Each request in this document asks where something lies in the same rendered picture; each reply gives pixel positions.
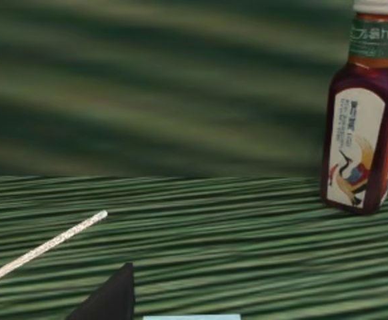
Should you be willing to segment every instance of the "bottle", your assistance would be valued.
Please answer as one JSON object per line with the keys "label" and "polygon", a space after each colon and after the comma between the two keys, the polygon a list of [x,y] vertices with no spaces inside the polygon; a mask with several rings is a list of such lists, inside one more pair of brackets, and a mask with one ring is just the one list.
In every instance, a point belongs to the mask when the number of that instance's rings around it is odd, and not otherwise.
{"label": "bottle", "polygon": [[354,0],[347,64],[328,97],[321,198],[361,215],[388,194],[388,0]]}

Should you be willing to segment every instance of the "green table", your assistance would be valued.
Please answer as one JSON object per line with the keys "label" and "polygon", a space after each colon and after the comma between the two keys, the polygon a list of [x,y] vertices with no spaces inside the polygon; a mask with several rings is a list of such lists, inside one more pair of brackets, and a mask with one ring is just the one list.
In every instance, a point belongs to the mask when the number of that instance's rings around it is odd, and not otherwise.
{"label": "green table", "polygon": [[0,177],[0,266],[102,209],[0,279],[0,320],[62,320],[128,261],[138,319],[388,319],[388,200],[355,217],[314,179]]}

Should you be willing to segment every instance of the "bottle body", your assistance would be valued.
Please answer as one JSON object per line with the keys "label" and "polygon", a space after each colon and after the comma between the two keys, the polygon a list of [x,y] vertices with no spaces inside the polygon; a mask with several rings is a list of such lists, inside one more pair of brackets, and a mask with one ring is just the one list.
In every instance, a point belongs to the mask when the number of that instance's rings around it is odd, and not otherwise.
{"label": "bottle body", "polygon": [[388,191],[388,67],[346,64],[329,88],[321,198],[372,214]]}

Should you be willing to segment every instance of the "green striped surface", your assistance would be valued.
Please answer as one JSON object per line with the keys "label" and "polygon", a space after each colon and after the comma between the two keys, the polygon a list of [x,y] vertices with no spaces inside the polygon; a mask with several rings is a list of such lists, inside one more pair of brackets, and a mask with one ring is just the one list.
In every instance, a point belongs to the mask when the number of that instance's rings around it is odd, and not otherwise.
{"label": "green striped surface", "polygon": [[313,176],[351,5],[0,0],[0,175]]}
{"label": "green striped surface", "polygon": [[314,179],[0,177],[0,266],[102,209],[0,279],[0,320],[62,320],[128,261],[137,319],[388,319],[388,200],[348,215]]}

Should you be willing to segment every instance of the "thin white rod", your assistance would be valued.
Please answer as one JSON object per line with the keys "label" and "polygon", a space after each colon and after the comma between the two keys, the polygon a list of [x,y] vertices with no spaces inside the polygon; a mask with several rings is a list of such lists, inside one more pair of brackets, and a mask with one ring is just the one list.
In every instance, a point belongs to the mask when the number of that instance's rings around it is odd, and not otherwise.
{"label": "thin white rod", "polygon": [[97,213],[96,215],[94,215],[94,216],[84,220],[83,222],[79,223],[78,225],[66,230],[66,232],[61,233],[60,235],[49,240],[48,242],[45,242],[44,244],[31,250],[30,252],[20,256],[16,260],[13,260],[12,262],[2,266],[0,268],[0,278],[4,277],[6,274],[12,272],[16,268],[19,268],[20,266],[26,264],[27,262],[31,261],[32,259],[42,255],[44,252],[56,247],[58,244],[68,240],[69,238],[78,234],[79,232],[83,231],[84,229],[86,229],[86,228],[94,225],[95,223],[99,222],[100,220],[106,218],[106,216],[108,216],[108,212],[106,212],[106,210],[102,210],[101,212]]}

